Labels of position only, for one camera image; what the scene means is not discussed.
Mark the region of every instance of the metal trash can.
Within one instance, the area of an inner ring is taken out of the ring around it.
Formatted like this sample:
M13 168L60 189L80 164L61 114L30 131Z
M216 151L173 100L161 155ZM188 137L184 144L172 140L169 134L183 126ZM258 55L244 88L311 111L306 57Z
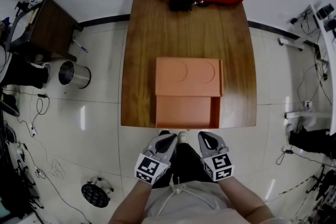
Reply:
M91 81L91 71L87 67L65 61L59 69L58 79L62 85L72 85L84 89Z

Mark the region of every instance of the tile floor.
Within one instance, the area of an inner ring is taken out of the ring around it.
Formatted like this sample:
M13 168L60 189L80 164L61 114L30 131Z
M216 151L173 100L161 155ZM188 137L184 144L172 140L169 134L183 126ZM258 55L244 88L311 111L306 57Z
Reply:
M158 134L156 129L120 125L120 96L123 55L128 22L105 24L85 28L77 33L77 41L89 50L86 54L73 46L70 52L78 57L78 63L90 68L92 82L85 89L62 87L57 72L62 61L51 63L51 80L42 90L21 87L21 92L46 93L50 107L35 121L38 135L29 136L25 124L19 124L12 116L5 115L18 139L26 143L38 167L45 170L63 198L79 208L93 223L107 223L113 211L130 192L136 180L133 168L138 154L148 141ZM235 164L235 176L261 196L274 214L294 218L305 198L308 181L295 190L279 196L319 171L320 165L298 156L289 155L278 166L277 158L286 145L284 135L287 121L284 113L301 108L301 100L310 100L318 79L315 69L307 72L306 79L297 87L302 77L313 65L313 51L307 47L297 49L279 46L277 36L258 29L250 29L257 73L257 124L254 127L219 129L230 147ZM331 79L323 83L331 96ZM36 96L20 95L21 120L30 122L36 115ZM44 109L47 100L43 101ZM320 111L331 111L327 99L319 89L313 104ZM329 121L317 120L311 128L328 127ZM191 145L199 152L198 130L190 131ZM11 146L13 159L16 145ZM319 154L295 151L302 156L323 160ZM34 165L29 156L26 163L30 171ZM55 160L64 173L55 173ZM36 178L41 202L45 206L43 216L55 217L59 223L84 222L82 215L66 206L58 197L50 182ZM100 209L87 203L81 186L93 176L106 178L114 187L108 207Z

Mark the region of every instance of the white shirt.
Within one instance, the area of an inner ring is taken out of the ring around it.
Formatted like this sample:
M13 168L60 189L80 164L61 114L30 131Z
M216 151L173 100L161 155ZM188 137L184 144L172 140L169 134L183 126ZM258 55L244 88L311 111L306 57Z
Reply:
M192 181L179 187L174 186L174 189L175 192L171 187L152 190L143 224L249 223L232 208L218 184ZM288 221L281 218L262 222L262 224L287 223Z
M5 52L5 49L0 46L0 82L3 81L9 63L11 62L10 60L12 59L12 54L10 52Z

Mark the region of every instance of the drawstring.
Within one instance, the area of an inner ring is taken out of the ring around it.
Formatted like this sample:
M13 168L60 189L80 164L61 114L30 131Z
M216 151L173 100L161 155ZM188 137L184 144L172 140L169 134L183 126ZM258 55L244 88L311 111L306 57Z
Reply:
M172 197L174 194L180 194L181 192L185 191L186 193L189 193L191 195L194 195L195 197L197 197L198 199L202 200L203 202L207 203L212 209L215 209L216 207L213 206L212 204L210 204L210 202L208 202L207 200L205 200L204 198L202 198L201 196L192 193L189 190L186 190L187 186L185 184L183 184L182 186L180 186L180 177L177 177L177 187L175 187L174 185L174 180L173 180L173 176L174 174L172 174L172 177L170 178L170 182L169 182L169 186L172 188L172 193L167 197L166 201L164 201L163 205L161 206L159 212L157 213L157 217L161 214L163 208L166 206L167 202L169 201L170 197Z

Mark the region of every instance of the small wooden table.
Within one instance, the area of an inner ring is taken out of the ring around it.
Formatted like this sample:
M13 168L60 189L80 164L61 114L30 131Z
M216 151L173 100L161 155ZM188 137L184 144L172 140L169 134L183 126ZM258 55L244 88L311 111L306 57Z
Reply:
M125 48L121 125L155 127L157 57L223 60L222 128L256 125L254 54L242 4L171 12L167 1L133 0Z

